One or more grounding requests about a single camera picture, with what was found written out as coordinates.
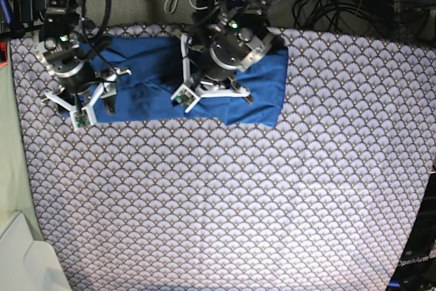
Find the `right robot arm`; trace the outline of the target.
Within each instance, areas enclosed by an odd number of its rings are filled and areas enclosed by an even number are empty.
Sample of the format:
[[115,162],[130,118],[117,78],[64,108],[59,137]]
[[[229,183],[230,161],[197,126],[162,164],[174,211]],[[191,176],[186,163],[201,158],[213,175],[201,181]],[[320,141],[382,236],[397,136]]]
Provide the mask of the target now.
[[87,0],[46,0],[44,24],[35,41],[37,58],[60,84],[60,90],[49,93],[47,98],[82,121],[92,119],[99,99],[109,113],[114,113],[115,82],[121,73],[105,59],[102,71],[95,71],[91,65],[112,43],[112,38],[104,35],[112,0],[105,0],[102,24],[93,36],[87,33],[86,3]]

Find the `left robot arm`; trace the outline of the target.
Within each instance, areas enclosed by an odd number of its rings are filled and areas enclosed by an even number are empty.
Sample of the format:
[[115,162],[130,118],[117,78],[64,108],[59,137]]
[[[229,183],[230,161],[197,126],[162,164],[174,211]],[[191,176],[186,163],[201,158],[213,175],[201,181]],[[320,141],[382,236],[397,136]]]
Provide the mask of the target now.
[[209,0],[204,10],[192,15],[184,55],[190,81],[229,83],[237,72],[246,72],[274,47],[268,30],[268,13],[280,0]]

